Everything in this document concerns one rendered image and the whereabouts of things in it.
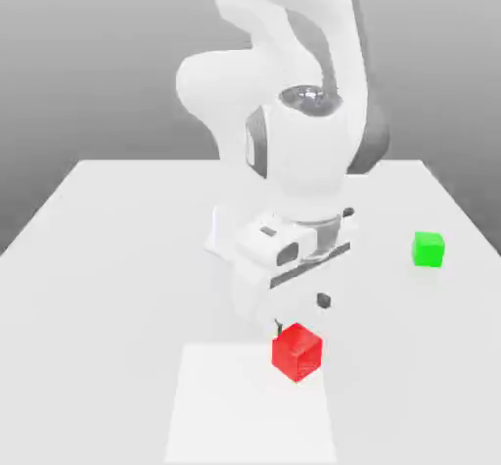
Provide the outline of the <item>small red cube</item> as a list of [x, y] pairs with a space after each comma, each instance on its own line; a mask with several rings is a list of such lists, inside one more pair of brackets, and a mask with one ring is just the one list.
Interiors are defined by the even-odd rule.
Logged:
[[295, 323], [272, 341], [271, 362], [286, 377], [300, 382], [322, 363], [323, 340]]

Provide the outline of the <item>small green cube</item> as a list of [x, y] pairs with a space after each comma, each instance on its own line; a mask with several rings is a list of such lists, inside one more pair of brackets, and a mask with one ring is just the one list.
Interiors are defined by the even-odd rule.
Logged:
[[440, 268], [445, 253], [445, 241], [440, 233], [416, 232], [412, 243], [412, 259], [416, 266]]

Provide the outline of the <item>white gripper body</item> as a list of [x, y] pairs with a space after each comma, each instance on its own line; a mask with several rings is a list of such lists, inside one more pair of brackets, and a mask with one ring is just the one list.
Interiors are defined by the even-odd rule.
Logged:
[[302, 321], [318, 305], [317, 296], [336, 288], [336, 265], [347, 260], [344, 242], [317, 261], [290, 263], [272, 270], [246, 256], [232, 265], [231, 299], [237, 314], [263, 329]]

